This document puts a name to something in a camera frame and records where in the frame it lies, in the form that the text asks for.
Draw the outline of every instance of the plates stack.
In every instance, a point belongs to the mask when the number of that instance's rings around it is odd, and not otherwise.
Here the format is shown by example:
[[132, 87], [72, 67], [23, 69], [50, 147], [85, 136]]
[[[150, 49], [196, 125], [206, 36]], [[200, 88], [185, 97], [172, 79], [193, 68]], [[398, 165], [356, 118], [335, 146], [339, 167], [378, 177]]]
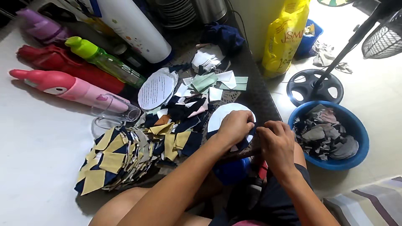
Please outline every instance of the plates stack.
[[167, 19], [166, 29], [179, 29], [197, 18], [191, 0], [156, 0], [160, 12]]

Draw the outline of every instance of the dark countertop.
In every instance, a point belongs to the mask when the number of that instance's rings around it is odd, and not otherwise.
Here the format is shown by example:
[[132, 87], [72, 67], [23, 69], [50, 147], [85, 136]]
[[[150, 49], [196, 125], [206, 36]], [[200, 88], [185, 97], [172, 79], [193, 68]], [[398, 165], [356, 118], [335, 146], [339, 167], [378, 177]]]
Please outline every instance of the dark countertop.
[[[232, 12], [227, 13], [227, 21], [225, 24], [239, 29]], [[172, 48], [175, 51], [175, 58], [166, 66], [170, 67], [177, 64], [191, 63], [195, 53], [197, 52], [195, 45], [200, 43], [199, 39], [202, 31], [203, 26], [194, 23], [185, 29], [165, 33], [167, 41], [172, 45]], [[255, 114], [256, 126], [262, 126], [264, 122], [269, 120], [281, 121], [279, 112], [268, 91], [265, 80], [252, 58], [247, 43], [245, 42], [243, 44], [243, 48], [238, 54], [232, 57], [226, 57], [224, 61], [228, 60], [227, 58], [231, 63], [228, 70], [233, 70], [235, 76], [248, 77], [247, 90], [241, 92], [224, 91], [224, 96], [226, 96], [227, 100], [215, 104], [216, 107], [222, 104], [231, 103], [233, 101], [230, 101], [230, 99], [233, 99], [234, 102], [243, 104]], [[179, 78], [187, 78], [189, 76], [195, 76], [195, 72], [192, 68], [179, 73]], [[254, 136], [249, 148], [246, 148], [241, 152], [230, 152], [226, 154], [221, 159], [220, 163], [246, 158], [260, 153], [260, 143], [256, 137], [257, 136]]]

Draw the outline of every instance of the clear plastic bottle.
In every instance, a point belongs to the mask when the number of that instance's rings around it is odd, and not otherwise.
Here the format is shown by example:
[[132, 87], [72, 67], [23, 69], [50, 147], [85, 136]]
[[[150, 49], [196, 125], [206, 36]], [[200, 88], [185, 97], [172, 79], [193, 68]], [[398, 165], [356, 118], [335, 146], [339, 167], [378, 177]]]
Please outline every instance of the clear plastic bottle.
[[71, 48], [71, 52], [133, 87], [140, 88], [146, 80], [119, 59], [107, 54], [104, 49], [88, 40], [75, 36], [68, 38], [65, 44]]

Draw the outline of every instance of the small blue basket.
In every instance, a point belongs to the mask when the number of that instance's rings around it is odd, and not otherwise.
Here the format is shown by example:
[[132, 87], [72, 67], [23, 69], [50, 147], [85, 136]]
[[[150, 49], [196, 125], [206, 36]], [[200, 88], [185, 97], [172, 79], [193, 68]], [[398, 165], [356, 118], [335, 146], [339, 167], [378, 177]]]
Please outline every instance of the small blue basket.
[[213, 172], [223, 185], [232, 185], [247, 177], [250, 159], [244, 158], [213, 167]]
[[366, 128], [364, 128], [361, 121], [348, 109], [328, 101], [311, 101], [297, 107], [290, 115], [287, 124], [290, 126], [290, 128], [293, 128], [293, 123], [297, 117], [306, 115], [318, 104], [322, 104], [326, 107], [331, 107], [334, 109], [336, 119], [345, 127], [346, 133], [354, 137], [354, 139], [359, 143], [359, 149], [355, 156], [341, 160], [328, 158], [328, 161], [323, 161], [321, 159], [311, 157], [307, 153], [304, 153], [304, 157], [307, 159], [307, 161], [316, 166], [337, 171], [348, 170], [362, 163], [369, 152], [369, 135], [367, 134]]
[[303, 38], [301, 39], [300, 45], [296, 50], [295, 55], [297, 57], [302, 57], [304, 55], [307, 55], [308, 52], [311, 50], [313, 47], [314, 43], [316, 42], [317, 38], [322, 35], [324, 30], [318, 26], [314, 21], [307, 19], [306, 27], [310, 26], [311, 24], [314, 24], [315, 27], [315, 36], [314, 37], [307, 37], [303, 35]]

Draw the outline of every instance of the yellow plastic bag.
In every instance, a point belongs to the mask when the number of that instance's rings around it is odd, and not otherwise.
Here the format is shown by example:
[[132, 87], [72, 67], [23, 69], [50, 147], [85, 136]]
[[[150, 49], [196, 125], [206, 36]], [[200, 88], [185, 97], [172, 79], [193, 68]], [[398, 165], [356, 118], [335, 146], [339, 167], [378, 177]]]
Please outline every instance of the yellow plastic bag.
[[285, 0], [279, 18], [269, 25], [263, 58], [265, 76], [273, 78], [289, 69], [303, 37], [309, 4], [310, 0]]

